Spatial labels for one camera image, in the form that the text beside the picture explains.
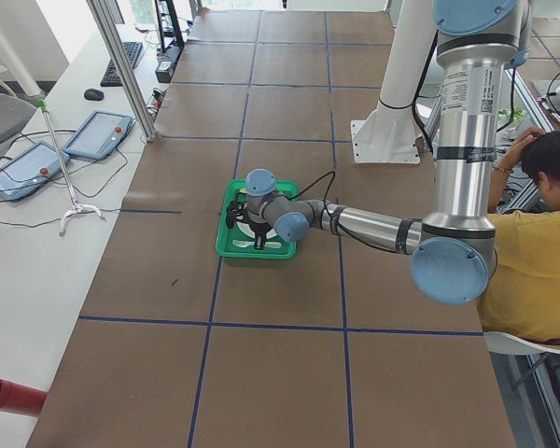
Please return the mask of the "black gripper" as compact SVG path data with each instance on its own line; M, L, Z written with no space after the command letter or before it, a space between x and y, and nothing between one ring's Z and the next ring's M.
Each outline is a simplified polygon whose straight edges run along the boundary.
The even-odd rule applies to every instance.
M253 220L249 220L248 228L253 232L254 238L256 238L256 250L264 248L266 243L266 236L270 231L270 225L266 222L256 222Z

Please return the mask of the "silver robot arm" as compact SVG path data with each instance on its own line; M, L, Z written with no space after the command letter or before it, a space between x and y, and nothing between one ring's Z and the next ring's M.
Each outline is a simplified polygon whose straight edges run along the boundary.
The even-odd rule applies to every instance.
M525 60L531 20L528 1L404 2L378 104L351 124L353 152L358 163L418 162L412 111L426 63L435 59L445 76L432 211L414 220L325 200L292 202L270 171L257 169L246 177L237 215L257 245L268 231L294 243L319 228L409 255L414 283L434 301L479 297L497 266L487 203L501 81Z

